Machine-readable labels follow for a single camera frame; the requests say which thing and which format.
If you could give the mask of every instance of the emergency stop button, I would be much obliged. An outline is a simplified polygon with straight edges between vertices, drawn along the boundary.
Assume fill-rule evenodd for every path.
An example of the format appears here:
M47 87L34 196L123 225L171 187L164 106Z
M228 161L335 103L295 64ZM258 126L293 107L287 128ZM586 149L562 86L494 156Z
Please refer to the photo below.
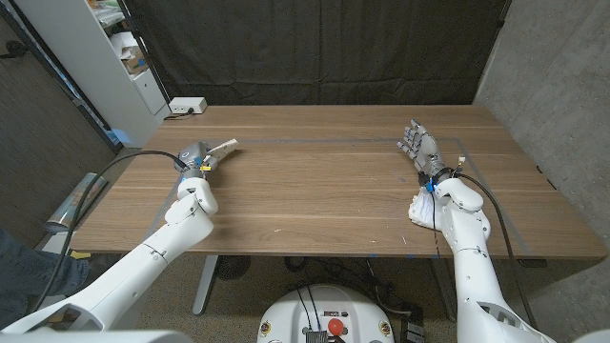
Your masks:
M331 319L328 322L328 331L333 335L341 335L343 333L343 322L336 318Z

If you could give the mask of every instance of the black curtain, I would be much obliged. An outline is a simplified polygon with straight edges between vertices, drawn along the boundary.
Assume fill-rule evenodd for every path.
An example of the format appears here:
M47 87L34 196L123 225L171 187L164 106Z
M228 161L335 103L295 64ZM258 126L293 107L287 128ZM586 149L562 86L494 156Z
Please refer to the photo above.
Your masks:
M127 0L170 97L470 104L505 1Z

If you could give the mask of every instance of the power strip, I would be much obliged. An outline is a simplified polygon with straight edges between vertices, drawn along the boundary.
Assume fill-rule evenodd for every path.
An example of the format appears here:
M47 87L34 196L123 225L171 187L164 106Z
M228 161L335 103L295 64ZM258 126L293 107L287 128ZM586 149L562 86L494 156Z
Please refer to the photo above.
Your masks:
M204 97L175 97L170 103L173 114L184 114L193 109L193 113L203 113L208 107Z

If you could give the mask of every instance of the concrete wall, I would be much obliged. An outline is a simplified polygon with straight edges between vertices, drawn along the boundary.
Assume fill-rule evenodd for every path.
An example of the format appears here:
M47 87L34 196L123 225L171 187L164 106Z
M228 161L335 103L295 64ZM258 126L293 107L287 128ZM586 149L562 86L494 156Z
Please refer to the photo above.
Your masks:
M610 247L610 1L514 0L475 105L488 107ZM610 259L525 271L540 328L610 328Z

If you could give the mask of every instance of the jeans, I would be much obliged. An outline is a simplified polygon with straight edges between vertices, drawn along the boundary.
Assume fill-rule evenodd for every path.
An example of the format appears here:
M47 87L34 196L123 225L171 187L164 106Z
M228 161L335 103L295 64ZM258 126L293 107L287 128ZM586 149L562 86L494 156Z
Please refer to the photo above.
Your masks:
M58 259L58 253L32 250L0 228L0 330L26 314L28 296L44 291ZM74 293L88 274L89 261L66 256L49 295Z

